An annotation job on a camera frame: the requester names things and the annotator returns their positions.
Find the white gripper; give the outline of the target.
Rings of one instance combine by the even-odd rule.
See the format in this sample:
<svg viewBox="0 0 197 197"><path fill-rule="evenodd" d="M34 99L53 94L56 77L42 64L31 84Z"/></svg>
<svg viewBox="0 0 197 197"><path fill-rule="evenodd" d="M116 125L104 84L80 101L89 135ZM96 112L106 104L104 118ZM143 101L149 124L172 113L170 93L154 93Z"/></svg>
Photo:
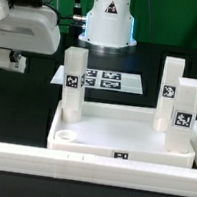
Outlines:
<svg viewBox="0 0 197 197"><path fill-rule="evenodd" d="M49 7L15 6L0 21L0 48L52 55L58 49L57 15ZM10 61L19 67L21 53L12 51Z"/></svg>

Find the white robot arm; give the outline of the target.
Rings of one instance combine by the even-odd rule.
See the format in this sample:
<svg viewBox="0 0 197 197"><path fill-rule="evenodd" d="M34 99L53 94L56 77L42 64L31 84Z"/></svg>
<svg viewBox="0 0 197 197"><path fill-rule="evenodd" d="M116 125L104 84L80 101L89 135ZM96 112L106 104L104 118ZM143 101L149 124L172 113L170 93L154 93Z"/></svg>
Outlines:
<svg viewBox="0 0 197 197"><path fill-rule="evenodd" d="M83 24L81 41L94 47L135 46L131 0L94 0L85 15L72 16ZM54 54L59 48L62 17L45 0L0 0L0 67L23 72L22 53Z"/></svg>

